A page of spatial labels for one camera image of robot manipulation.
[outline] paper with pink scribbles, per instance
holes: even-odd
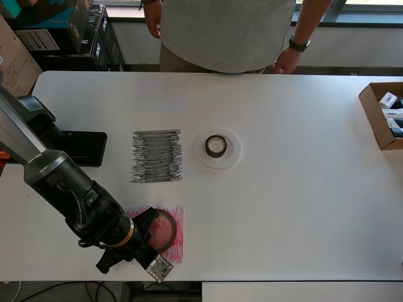
[[[183,261],[183,206],[152,206],[156,209],[162,209],[167,211],[175,219],[177,226],[176,238],[172,246],[163,252],[161,255],[164,256],[172,264],[180,264]],[[150,206],[131,206],[125,208],[126,214],[130,218],[134,218],[137,215],[148,210]],[[171,227],[167,221],[158,221],[151,226],[150,232],[153,235],[150,240],[150,245],[155,247],[161,240],[160,238],[166,238],[167,232],[171,231]]]

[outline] white table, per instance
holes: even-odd
[[[33,94],[62,130],[108,134],[85,168],[122,204],[182,204],[184,261],[167,278],[199,281],[402,280],[403,151],[382,152],[358,100],[387,77],[46,72]],[[199,163],[195,137],[226,128],[241,161]],[[182,129],[184,179],[130,183],[135,130]],[[7,165],[0,178],[0,279],[149,280],[82,249],[63,217]]]

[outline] cardboard box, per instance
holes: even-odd
[[[38,0],[18,0],[18,4],[22,8],[30,8],[34,5],[36,5],[37,2],[38,2]]]
[[[0,0],[0,16],[3,18],[15,18],[21,12],[21,6],[17,0]]]
[[[403,97],[403,82],[371,83],[360,93],[360,101],[379,147],[382,150],[403,149],[403,138],[393,136],[378,104],[386,92]]]
[[[38,0],[8,20],[34,56],[78,53],[92,0]]]
[[[123,59],[118,40],[113,31],[112,23],[109,22],[108,13],[104,5],[94,4],[91,7],[87,27],[95,28],[99,31],[113,64],[113,70],[123,71],[122,65],[125,64],[125,60]]]
[[[14,96],[29,94],[42,73],[39,65],[1,16],[0,70],[4,73],[3,87]]]
[[[98,30],[87,28],[77,55],[38,58],[43,70],[112,71],[113,66]]]

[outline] gray t-shirt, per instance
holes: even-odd
[[[161,42],[193,64],[238,73],[281,53],[295,0],[165,0]]]

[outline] floor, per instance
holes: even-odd
[[[22,282],[21,291],[15,302],[21,301],[23,298],[28,297],[31,294],[37,293],[49,286],[61,283],[61,281],[29,281]],[[116,296],[116,300],[120,302],[120,295],[122,291],[122,282],[105,282],[105,285],[112,290]],[[92,297],[95,295],[96,284],[88,284],[88,289]],[[18,289],[18,282],[12,282],[4,284],[0,282],[0,302],[11,302]],[[46,293],[40,294],[36,297],[32,297],[27,302],[91,302],[84,284],[68,284],[53,288]],[[110,302],[113,301],[110,294],[100,289],[98,295],[98,302]]]
[[[32,294],[42,291],[64,281],[30,281],[22,282],[21,291],[15,302],[20,302]],[[4,284],[0,282],[0,302],[11,302],[18,290],[18,282]],[[201,282],[105,282],[115,295],[116,302],[202,302]],[[27,302],[92,302],[95,301],[97,284],[88,283],[88,296],[84,283],[66,284],[52,288],[30,298]],[[98,302],[113,301],[110,293],[101,288]]]

